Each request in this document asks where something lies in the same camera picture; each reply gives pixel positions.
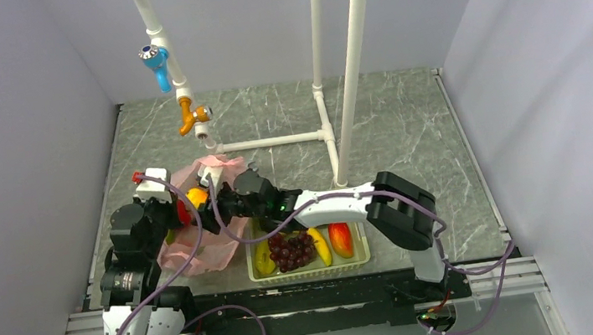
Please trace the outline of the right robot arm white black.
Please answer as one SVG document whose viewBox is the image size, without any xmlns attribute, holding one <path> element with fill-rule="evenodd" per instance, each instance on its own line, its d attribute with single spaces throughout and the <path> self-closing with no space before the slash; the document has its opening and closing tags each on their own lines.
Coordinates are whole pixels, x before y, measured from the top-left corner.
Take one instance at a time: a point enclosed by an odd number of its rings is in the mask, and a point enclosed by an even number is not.
<svg viewBox="0 0 593 335">
<path fill-rule="evenodd" d="M 208 197 L 197 208 L 207 232 L 220 234 L 233 218 L 256 219 L 265 237 L 326 224 L 368 222 L 392 244 L 410 253 L 419 293 L 430 300 L 450 284 L 436 246 L 436 198 L 392 172 L 374 181 L 331 191 L 278 188 L 249 169 L 232 183 L 204 179 Z"/>
</svg>

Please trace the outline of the red fake tomato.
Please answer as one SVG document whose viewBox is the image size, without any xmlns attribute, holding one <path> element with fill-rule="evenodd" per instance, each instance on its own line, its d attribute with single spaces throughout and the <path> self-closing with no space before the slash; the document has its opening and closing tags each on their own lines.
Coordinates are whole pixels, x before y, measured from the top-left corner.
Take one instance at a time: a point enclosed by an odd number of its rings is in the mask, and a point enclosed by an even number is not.
<svg viewBox="0 0 593 335">
<path fill-rule="evenodd" d="M 184 201 L 178 199 L 176 201 L 176 208 L 177 208 L 177 216 L 178 222 L 181 223 L 181 227 L 185 228 L 186 226 L 191 225 L 192 219 L 191 214 L 188 211 Z"/>
</svg>

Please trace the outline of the pink plastic bag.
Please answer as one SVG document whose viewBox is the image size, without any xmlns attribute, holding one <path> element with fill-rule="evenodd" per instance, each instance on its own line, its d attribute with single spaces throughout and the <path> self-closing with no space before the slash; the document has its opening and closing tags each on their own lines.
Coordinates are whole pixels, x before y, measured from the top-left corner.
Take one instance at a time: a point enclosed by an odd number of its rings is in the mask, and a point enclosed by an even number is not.
<svg viewBox="0 0 593 335">
<path fill-rule="evenodd" d="M 187 259 L 191 260 L 183 269 L 186 277 L 223 270 L 239 247 L 249 221 L 247 218 L 231 218 L 226 225 L 229 234 L 221 232 L 211 209 L 209 191 L 199 184 L 199 171 L 204 168 L 216 172 L 212 181 L 217 184 L 217 192 L 225 183 L 232 186 L 236 177 L 247 170 L 244 158 L 218 154 L 197 158 L 189 166 L 170 174 L 171 184 L 201 208 L 199 213 L 204 223 L 199 229 L 194 215 L 189 214 L 185 226 L 168 233 L 159 251 L 159 265 L 171 271 L 179 270 Z"/>
</svg>

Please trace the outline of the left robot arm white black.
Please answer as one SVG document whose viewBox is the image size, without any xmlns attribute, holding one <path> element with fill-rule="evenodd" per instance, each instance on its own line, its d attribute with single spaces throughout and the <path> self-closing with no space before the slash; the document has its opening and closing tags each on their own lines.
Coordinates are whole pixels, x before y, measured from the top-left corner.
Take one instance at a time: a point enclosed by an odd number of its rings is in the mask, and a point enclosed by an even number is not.
<svg viewBox="0 0 593 335">
<path fill-rule="evenodd" d="M 134 198 L 111 216 L 111 248 L 101 277 L 102 335 L 180 335 L 197 323 L 198 308 L 185 286 L 157 289 L 157 257 L 166 235 L 181 227 L 181 204 Z"/>
</svg>

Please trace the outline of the dark red fake grapes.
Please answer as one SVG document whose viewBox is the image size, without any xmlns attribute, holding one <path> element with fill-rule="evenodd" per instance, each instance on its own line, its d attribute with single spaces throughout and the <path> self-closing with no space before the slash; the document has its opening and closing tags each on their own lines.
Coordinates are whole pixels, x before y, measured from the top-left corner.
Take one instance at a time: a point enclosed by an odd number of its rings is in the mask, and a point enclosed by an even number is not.
<svg viewBox="0 0 593 335">
<path fill-rule="evenodd" d="M 302 268 L 317 256 L 314 239 L 306 231 L 275 235 L 267 240 L 267 247 L 280 273 Z"/>
</svg>

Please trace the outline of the orange yellow fake mango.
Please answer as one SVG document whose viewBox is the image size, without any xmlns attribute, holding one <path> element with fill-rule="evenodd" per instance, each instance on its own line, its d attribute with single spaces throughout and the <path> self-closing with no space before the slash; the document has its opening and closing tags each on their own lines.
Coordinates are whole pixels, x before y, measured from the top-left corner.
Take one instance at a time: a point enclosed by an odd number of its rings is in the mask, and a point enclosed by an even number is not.
<svg viewBox="0 0 593 335">
<path fill-rule="evenodd" d="M 199 210 L 200 207 L 203 207 L 207 201 L 209 200 L 209 191 L 206 188 L 202 187 L 194 187 L 190 188 L 186 194 L 186 198 L 192 204 L 195 210 Z"/>
</svg>

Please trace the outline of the yellow fake banana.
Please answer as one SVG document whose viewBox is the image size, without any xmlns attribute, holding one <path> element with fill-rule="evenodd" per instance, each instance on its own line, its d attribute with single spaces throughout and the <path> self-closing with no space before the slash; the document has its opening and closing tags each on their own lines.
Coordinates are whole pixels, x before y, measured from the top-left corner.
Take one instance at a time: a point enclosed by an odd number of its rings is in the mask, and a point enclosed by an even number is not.
<svg viewBox="0 0 593 335">
<path fill-rule="evenodd" d="M 332 253 L 330 251 L 329 244 L 325 240 L 324 236 L 322 236 L 321 232 L 318 229 L 313 227 L 307 230 L 308 236 L 312 238 L 312 243 L 315 246 L 315 250 L 318 253 L 318 256 L 322 260 L 323 264 L 326 267 L 329 267 L 333 263 Z"/>
</svg>

